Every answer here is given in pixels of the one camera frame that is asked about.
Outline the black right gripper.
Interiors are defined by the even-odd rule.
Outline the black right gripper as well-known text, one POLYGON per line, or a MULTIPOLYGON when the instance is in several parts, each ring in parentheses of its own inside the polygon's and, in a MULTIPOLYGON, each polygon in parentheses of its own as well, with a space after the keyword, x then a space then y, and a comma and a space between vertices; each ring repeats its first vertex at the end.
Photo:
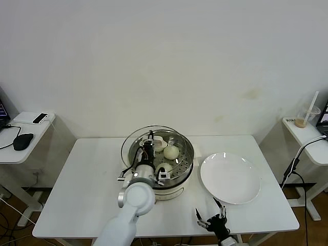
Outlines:
POLYGON ((202 228, 207 228, 208 232, 213 232, 218 241, 224 241, 230 236, 230 230, 226 227, 226 207, 220 203, 215 197, 213 198, 217 206, 219 207, 219 213, 211 217, 207 221, 204 221, 196 209, 197 224, 202 228))

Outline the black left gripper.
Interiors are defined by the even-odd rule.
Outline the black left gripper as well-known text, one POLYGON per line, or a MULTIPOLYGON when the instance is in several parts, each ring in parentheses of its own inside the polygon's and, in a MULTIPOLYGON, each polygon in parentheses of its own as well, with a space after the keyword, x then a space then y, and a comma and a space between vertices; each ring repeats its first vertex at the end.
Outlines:
POLYGON ((142 137, 143 148, 142 148, 142 154, 140 159, 141 164, 149 165, 149 166, 154 165, 155 150, 152 144, 153 141, 154 141, 154 134, 152 130, 150 130, 142 137))

